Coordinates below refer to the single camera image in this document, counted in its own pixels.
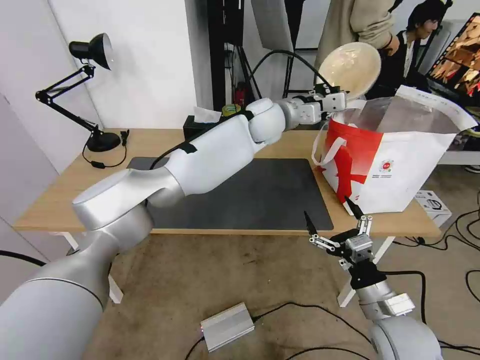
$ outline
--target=wooden table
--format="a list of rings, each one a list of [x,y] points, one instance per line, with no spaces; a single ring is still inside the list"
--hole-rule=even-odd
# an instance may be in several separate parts
[[[120,133],[120,129],[110,129],[114,133]],[[296,130],[283,134],[277,143],[265,147],[256,154],[256,158],[267,159],[309,159],[310,165],[314,165],[310,159],[312,144],[317,131]],[[179,129],[132,129],[127,144],[127,157],[125,162],[114,168],[96,169],[87,163],[82,156],[75,161],[57,178],[36,201],[16,221],[14,228],[17,231],[46,231],[61,234],[76,248],[77,242],[72,233],[81,233],[85,229],[75,215],[71,203],[72,200],[91,185],[97,183],[106,176],[124,169],[134,157],[156,157],[184,140],[183,132]],[[89,159],[116,164],[123,157],[124,149],[119,146],[106,153],[89,153]],[[344,207],[336,198],[335,193],[325,181],[321,173],[314,171],[318,187],[325,201],[325,205],[333,222],[333,230],[319,231],[319,235],[330,237],[332,235],[352,229],[357,221],[349,216]],[[153,234],[213,234],[213,235],[299,235],[307,236],[307,230],[225,230],[225,229],[165,229],[154,228]],[[397,236],[409,237],[438,237],[440,230],[425,211],[416,202],[412,201],[403,212],[381,213],[373,215],[373,224],[370,231],[372,238],[386,238],[375,253],[374,262],[378,262],[392,241]],[[114,281],[110,281],[112,287],[116,287]],[[110,292],[121,300],[120,289],[114,288]],[[346,304],[355,292],[347,284],[338,297],[340,306]]]

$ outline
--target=black box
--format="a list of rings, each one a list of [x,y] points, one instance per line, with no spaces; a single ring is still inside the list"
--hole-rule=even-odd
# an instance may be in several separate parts
[[[195,120],[194,115],[188,115],[186,117],[186,121],[183,124],[183,137],[185,138],[185,141],[194,139],[199,135],[199,133],[203,133],[218,124],[218,122],[205,123],[205,122],[195,122],[194,120]]]

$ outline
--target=white table leg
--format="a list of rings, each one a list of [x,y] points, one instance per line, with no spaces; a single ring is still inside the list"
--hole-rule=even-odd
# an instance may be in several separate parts
[[[79,247],[79,243],[75,240],[72,234],[67,231],[53,232],[52,234],[63,236],[68,241],[73,250],[76,250]],[[120,290],[119,286],[111,275],[108,275],[108,283],[110,284],[110,299],[115,304],[120,304],[122,298],[124,297],[124,293],[122,292],[122,290]]]
[[[380,245],[378,250],[375,253],[375,257],[373,258],[373,263],[378,264],[379,260],[382,258],[382,256],[387,252],[387,249],[392,245],[393,241],[395,240],[395,236],[388,236]],[[340,305],[341,308],[346,307],[350,300],[355,296],[355,290],[352,289],[350,286],[350,279],[348,279],[348,282],[345,284],[343,289],[340,291],[340,295],[336,298],[338,301],[338,305]]]

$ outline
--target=bag logo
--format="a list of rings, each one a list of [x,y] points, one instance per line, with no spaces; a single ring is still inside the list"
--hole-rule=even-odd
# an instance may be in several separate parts
[[[380,172],[381,173],[389,173],[392,171],[392,166],[394,165],[393,160],[385,160],[381,162],[380,165]]]

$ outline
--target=black desk lamp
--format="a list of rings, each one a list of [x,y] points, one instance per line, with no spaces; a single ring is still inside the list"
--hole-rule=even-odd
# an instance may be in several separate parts
[[[90,42],[72,41],[68,45],[70,54],[75,58],[80,59],[82,64],[85,64],[78,71],[67,76],[66,78],[54,83],[52,86],[46,89],[37,91],[35,97],[38,101],[58,111],[60,114],[73,120],[78,125],[83,126],[85,129],[91,132],[91,136],[88,139],[86,146],[92,152],[104,152],[111,150],[120,145],[120,138],[113,132],[103,132],[99,129],[98,124],[85,120],[84,118],[77,116],[60,105],[54,103],[54,99],[67,91],[83,84],[88,79],[94,77],[95,66],[90,64],[90,60],[95,61],[102,68],[107,70],[112,69],[114,62],[112,44],[110,43],[109,36],[106,33],[101,33],[95,36]],[[86,77],[69,86],[58,87],[67,80],[84,73]]]

